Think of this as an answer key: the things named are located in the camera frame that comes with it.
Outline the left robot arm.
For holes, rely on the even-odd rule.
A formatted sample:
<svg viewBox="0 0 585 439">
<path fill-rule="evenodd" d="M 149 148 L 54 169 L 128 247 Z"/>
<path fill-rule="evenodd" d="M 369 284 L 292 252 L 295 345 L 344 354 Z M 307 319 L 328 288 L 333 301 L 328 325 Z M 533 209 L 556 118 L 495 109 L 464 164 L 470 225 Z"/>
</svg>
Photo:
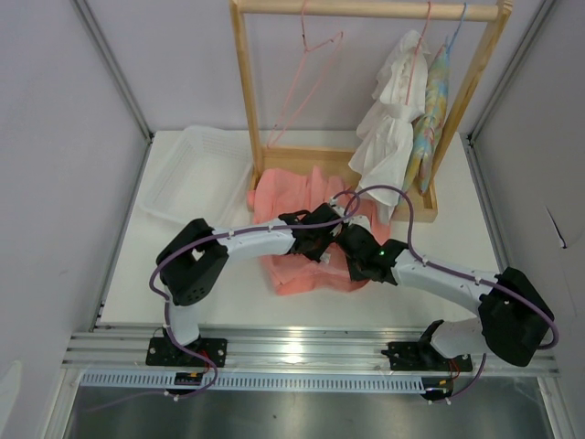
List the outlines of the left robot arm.
<svg viewBox="0 0 585 439">
<path fill-rule="evenodd" d="M 263 256 L 301 254 L 318 261 L 349 216 L 323 203 L 313 211 L 281 214 L 261 224 L 213 228 L 204 219 L 189 222 L 156 258 L 149 280 L 165 300 L 166 355 L 175 364 L 191 364 L 198 354 L 198 303 L 212 291 L 230 263 Z"/>
</svg>

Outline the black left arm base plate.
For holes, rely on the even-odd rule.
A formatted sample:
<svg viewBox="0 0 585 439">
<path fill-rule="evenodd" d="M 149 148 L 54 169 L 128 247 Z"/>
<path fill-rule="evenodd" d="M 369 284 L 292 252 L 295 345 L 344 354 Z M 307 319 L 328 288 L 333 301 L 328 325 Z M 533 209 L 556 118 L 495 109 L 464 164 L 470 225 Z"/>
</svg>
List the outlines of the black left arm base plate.
<svg viewBox="0 0 585 439">
<path fill-rule="evenodd" d="M 209 358 L 218 368 L 223 368 L 228 353 L 228 341 L 225 338 L 206 338 L 196 340 L 187 348 L 201 356 Z M 150 339 L 145 364 L 156 367 L 204 368 L 207 363 L 177 348 L 168 337 Z"/>
</svg>

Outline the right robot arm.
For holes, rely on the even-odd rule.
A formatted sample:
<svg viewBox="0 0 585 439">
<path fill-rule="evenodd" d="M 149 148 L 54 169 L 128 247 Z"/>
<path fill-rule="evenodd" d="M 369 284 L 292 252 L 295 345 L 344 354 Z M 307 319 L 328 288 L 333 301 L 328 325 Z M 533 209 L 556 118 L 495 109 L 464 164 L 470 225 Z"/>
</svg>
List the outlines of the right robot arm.
<svg viewBox="0 0 585 439">
<path fill-rule="evenodd" d="M 520 271 L 480 272 L 445 267 L 415 257 L 407 243 L 378 243 L 364 227 L 352 224 L 335 239 L 346 256 L 352 280 L 412 287 L 439 296 L 474 314 L 473 318 L 432 322 L 420 337 L 419 362 L 437 369 L 464 354 L 493 353 L 517 367 L 532 360 L 554 315 Z"/>
</svg>

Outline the pink wire hanger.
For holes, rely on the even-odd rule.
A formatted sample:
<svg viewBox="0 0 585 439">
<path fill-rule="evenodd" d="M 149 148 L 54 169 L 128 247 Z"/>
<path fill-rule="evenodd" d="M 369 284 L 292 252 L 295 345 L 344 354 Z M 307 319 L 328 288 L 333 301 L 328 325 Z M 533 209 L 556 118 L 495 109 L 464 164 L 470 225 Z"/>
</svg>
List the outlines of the pink wire hanger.
<svg viewBox="0 0 585 439">
<path fill-rule="evenodd" d="M 324 82 L 329 70 L 333 67 L 337 54 L 344 41 L 343 30 L 328 36 L 326 39 L 312 43 L 307 35 L 306 12 L 309 2 L 302 2 L 300 14 L 301 41 L 303 52 L 297 70 L 292 79 L 289 90 L 282 104 L 278 118 L 276 119 L 266 141 L 266 147 L 276 146 L 284 134 L 293 126 L 300 117 L 305 107 L 316 94 Z M 308 66 L 310 58 L 316 55 L 323 56 L 319 70 L 313 74 L 309 73 Z"/>
</svg>

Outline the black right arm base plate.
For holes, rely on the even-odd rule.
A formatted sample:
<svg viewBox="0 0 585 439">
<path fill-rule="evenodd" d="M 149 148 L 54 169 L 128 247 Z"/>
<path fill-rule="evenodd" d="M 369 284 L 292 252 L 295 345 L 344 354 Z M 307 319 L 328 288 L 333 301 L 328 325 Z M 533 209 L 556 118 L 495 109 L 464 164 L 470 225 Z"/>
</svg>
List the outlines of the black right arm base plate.
<svg viewBox="0 0 585 439">
<path fill-rule="evenodd" d="M 430 345 L 421 342 L 388 342 L 380 354 L 388 359 L 390 369 L 394 371 L 471 372 L 473 370 L 470 357 L 458 356 L 447 359 Z"/>
</svg>

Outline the pink skirt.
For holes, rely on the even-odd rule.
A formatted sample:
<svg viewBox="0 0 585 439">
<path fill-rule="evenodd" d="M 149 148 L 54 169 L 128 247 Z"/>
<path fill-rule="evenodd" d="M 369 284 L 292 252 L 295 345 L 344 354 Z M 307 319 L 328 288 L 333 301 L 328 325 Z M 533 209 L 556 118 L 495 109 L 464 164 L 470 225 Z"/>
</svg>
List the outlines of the pink skirt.
<svg viewBox="0 0 585 439">
<path fill-rule="evenodd" d="M 276 219 L 320 224 L 339 217 L 328 206 L 334 198 L 341 208 L 357 209 L 356 214 L 369 221 L 376 241 L 384 243 L 390 237 L 390 226 L 378 219 L 375 202 L 366 197 L 352 201 L 348 189 L 343 178 L 327 177 L 317 166 L 307 176 L 272 168 L 264 171 L 256 188 L 248 193 L 248 205 L 255 224 Z M 351 278 L 346 255 L 334 243 L 332 231 L 332 227 L 295 230 L 293 234 L 301 239 L 300 250 L 261 257 L 277 294 L 301 294 L 321 288 L 349 293 L 368 284 L 367 279 Z"/>
</svg>

